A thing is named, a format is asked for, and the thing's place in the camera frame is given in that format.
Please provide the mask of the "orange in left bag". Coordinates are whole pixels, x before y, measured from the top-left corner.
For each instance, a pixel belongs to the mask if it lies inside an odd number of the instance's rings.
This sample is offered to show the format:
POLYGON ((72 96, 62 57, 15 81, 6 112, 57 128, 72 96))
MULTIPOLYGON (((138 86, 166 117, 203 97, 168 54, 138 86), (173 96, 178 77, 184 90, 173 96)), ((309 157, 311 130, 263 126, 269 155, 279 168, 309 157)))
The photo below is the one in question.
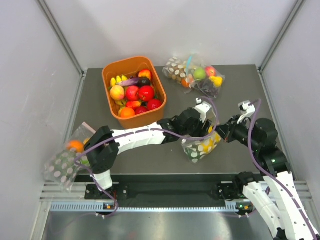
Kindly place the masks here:
POLYGON ((84 144, 79 140, 71 140, 66 144, 67 150, 75 150, 77 153, 84 152, 84 144))

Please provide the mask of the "polka dot zip bag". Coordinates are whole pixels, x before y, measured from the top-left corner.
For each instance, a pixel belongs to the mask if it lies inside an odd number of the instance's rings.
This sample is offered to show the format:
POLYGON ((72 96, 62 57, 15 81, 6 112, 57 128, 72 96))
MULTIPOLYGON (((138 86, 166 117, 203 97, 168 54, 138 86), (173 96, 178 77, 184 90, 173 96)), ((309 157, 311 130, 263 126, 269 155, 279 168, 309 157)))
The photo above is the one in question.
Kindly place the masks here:
POLYGON ((206 136, 209 134, 209 137, 205 138, 204 140, 183 139, 181 141, 181 146, 184 153, 187 155, 189 161, 193 164, 197 164, 203 158, 209 155, 222 140, 217 132, 211 133, 216 123, 216 114, 213 110, 209 112, 207 120, 209 125, 204 135, 206 136))

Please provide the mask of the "red yellow apple in bin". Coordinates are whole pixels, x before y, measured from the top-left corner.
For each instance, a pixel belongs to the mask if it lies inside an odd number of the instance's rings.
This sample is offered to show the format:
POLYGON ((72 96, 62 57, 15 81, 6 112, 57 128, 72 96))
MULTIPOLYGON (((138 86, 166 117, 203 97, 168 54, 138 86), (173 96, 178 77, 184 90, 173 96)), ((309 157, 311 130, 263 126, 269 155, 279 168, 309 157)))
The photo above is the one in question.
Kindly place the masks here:
POLYGON ((138 72, 139 78, 148 78, 150 81, 153 78, 152 72, 149 69, 142 69, 138 72))

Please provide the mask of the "yellow fruit in left bag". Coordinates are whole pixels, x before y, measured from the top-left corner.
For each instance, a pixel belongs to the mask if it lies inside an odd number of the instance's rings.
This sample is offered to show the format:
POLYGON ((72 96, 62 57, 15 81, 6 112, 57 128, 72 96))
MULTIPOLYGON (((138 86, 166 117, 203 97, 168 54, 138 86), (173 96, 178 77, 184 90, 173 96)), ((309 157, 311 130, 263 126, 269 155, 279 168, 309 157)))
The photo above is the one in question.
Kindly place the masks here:
POLYGON ((89 140, 90 140, 90 138, 86 138, 86 139, 83 141, 83 144, 86 145, 89 140))

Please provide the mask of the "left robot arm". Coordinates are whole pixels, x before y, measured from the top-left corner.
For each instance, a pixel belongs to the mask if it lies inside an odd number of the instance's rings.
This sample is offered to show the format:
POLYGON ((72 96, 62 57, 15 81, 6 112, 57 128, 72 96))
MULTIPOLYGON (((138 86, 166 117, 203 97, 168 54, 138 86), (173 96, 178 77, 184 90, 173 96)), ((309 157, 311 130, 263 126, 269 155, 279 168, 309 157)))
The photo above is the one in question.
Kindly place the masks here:
POLYGON ((158 120, 150 125, 127 130, 101 127, 84 145, 90 150, 86 154, 93 179, 97 182, 96 192, 102 198, 109 198, 114 191, 111 177, 118 155, 123 152, 149 146, 164 145, 180 139, 203 139, 216 114, 211 107, 198 105, 184 110, 180 115, 158 120))

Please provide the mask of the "fake banana bunch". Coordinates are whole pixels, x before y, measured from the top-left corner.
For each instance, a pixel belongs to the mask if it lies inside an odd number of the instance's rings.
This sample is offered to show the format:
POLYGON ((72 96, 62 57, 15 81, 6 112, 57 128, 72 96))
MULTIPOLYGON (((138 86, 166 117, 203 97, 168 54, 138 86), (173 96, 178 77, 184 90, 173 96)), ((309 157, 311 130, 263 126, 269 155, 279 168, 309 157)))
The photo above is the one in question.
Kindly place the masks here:
POLYGON ((112 77, 110 80, 110 86, 113 87, 117 83, 123 82, 128 80, 128 78, 125 75, 117 75, 116 77, 112 77))

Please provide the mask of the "dark red fruit in bin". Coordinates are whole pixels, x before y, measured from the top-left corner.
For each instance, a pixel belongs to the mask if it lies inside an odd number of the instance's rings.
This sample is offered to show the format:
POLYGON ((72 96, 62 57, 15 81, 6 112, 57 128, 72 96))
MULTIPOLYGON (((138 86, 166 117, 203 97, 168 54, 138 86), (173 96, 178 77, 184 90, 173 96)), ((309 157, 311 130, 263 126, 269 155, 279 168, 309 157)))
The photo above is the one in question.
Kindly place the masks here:
POLYGON ((155 99, 155 98, 151 99, 146 105, 148 111, 158 109, 161 106, 162 106, 162 102, 159 99, 155 99))

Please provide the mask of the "red fake apple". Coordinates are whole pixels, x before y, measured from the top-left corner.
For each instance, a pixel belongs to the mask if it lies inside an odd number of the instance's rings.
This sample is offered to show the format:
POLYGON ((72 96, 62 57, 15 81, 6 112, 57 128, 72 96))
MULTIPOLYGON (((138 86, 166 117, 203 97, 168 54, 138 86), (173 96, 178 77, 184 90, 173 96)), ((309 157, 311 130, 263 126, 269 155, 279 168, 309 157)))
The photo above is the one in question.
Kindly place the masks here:
POLYGON ((142 86, 138 91, 138 96, 143 102, 149 102, 155 97, 155 90, 152 86, 142 86))

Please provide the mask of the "orange plastic bin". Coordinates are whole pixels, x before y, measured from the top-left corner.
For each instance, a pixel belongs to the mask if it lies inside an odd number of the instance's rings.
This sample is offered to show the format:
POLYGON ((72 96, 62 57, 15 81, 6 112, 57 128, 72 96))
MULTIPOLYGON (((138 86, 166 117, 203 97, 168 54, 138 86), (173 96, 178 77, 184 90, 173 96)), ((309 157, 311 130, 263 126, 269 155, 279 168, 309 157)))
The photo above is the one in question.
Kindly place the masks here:
POLYGON ((110 112, 124 129, 133 129, 150 125, 164 118, 165 105, 167 103, 167 95, 162 82, 152 61, 145 56, 134 56, 119 61, 112 62, 102 70, 102 79, 104 83, 105 93, 108 100, 110 112), (143 69, 148 69, 152 74, 152 85, 155 88, 156 96, 162 102, 162 105, 151 111, 138 114, 129 118, 118 116, 120 106, 111 98, 109 87, 111 79, 116 76, 125 75, 130 77, 143 69))

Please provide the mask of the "yellow fake pear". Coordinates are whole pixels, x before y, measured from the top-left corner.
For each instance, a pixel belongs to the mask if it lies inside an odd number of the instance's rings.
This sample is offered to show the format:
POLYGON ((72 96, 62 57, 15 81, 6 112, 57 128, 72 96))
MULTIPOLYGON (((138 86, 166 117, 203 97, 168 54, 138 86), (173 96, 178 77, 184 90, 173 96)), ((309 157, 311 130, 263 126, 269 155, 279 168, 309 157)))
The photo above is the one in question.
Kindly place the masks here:
POLYGON ((224 81, 223 77, 221 76, 210 76, 209 79, 216 88, 220 88, 224 81))

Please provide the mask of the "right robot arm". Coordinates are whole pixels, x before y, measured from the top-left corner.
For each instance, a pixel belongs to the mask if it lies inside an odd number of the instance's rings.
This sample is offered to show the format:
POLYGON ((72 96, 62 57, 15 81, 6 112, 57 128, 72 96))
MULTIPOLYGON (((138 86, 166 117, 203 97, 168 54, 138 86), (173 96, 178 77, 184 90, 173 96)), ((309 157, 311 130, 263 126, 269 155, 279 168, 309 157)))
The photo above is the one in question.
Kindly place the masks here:
POLYGON ((233 192, 253 204, 275 240, 318 240, 320 234, 313 226, 297 193, 291 166, 277 147, 278 131, 272 120, 260 118, 249 127, 238 123, 239 115, 216 127, 226 142, 238 141, 248 147, 254 165, 260 171, 273 198, 251 172, 237 174, 233 192))

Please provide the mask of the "clear bag with fruit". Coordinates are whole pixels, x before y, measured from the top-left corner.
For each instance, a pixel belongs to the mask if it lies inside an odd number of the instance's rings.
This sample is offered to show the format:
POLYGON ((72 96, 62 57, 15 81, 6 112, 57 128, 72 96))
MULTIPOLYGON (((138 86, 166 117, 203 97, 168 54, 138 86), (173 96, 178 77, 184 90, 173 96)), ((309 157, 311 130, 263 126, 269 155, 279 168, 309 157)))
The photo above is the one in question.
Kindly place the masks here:
POLYGON ((213 99, 219 96, 225 76, 215 67, 207 64, 199 55, 192 54, 188 57, 185 73, 185 80, 190 89, 213 99))

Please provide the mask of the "yellow fake fruit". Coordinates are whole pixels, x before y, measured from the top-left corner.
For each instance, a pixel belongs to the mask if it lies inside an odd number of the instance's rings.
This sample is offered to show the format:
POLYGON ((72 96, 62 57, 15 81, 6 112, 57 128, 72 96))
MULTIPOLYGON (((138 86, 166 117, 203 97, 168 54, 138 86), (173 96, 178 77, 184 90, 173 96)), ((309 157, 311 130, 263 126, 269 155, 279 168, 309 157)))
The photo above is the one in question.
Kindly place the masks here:
POLYGON ((198 151, 201 155, 207 155, 216 148, 220 141, 221 137, 219 135, 210 137, 198 146, 198 151))
POLYGON ((214 132, 214 127, 210 126, 209 129, 208 129, 208 134, 211 134, 212 132, 214 132))

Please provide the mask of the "left zip bag with fruit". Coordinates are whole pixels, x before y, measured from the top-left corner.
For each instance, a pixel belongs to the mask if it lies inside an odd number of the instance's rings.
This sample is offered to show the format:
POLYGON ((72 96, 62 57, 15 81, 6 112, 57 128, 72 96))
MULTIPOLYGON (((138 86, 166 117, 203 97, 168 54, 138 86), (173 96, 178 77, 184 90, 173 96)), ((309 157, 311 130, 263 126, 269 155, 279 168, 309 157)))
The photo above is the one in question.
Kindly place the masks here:
POLYGON ((44 164, 44 179, 56 183, 61 191, 70 192, 77 173, 81 169, 75 164, 75 158, 82 153, 77 153, 73 149, 68 150, 66 145, 71 140, 84 142, 86 138, 91 138, 95 133, 96 131, 91 126, 83 122, 59 151, 44 164))

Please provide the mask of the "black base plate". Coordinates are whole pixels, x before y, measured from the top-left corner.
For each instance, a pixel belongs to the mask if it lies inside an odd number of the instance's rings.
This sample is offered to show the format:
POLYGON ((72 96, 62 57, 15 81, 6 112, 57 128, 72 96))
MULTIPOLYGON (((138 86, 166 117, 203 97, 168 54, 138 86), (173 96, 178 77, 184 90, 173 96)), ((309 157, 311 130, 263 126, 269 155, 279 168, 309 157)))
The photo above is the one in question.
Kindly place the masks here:
POLYGON ((109 200, 121 203, 142 198, 162 202, 164 198, 190 201, 200 198, 209 201, 232 201, 243 199, 237 186, 235 174, 128 174, 113 175, 111 186, 101 190, 90 183, 86 186, 86 200, 109 200))

